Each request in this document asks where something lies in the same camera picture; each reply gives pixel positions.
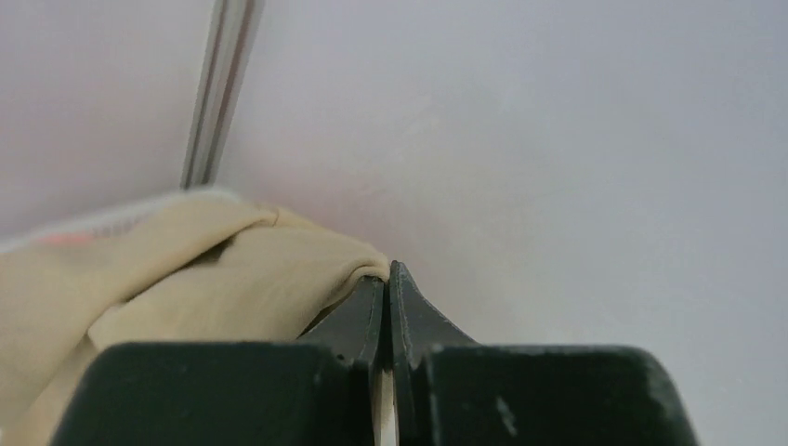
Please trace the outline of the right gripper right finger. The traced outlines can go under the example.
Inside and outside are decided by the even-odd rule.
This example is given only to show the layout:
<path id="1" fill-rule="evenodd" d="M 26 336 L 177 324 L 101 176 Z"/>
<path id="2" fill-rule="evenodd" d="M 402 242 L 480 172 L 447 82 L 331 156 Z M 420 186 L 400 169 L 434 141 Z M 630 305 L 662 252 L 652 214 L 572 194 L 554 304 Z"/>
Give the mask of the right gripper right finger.
<path id="1" fill-rule="evenodd" d="M 426 360 L 434 348 L 474 346 L 421 293 L 404 263 L 391 263 L 388 282 L 394 405 L 400 445 L 430 445 L 430 384 Z"/>

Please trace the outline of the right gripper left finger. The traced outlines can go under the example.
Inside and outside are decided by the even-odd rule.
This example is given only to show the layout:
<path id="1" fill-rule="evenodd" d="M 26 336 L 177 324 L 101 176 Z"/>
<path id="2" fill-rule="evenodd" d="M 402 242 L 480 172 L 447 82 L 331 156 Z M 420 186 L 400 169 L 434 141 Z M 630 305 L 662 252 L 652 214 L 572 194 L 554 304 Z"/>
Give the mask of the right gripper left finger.
<path id="1" fill-rule="evenodd" d="M 300 343 L 328 348 L 347 374 L 342 430 L 350 445 L 380 442 L 384 309 L 385 283 L 364 277 L 345 300 L 298 337 Z"/>

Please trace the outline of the beige t shirt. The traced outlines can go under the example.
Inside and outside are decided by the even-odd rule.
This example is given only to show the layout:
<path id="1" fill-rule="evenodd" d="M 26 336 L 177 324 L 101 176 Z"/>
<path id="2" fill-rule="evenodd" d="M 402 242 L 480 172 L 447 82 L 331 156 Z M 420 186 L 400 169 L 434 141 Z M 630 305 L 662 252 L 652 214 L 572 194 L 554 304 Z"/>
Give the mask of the beige t shirt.
<path id="1" fill-rule="evenodd" d="M 105 237 L 1 256 L 1 441 L 47 444 L 87 365 L 131 341 L 291 341 L 387 257 L 282 207 L 195 195 Z"/>

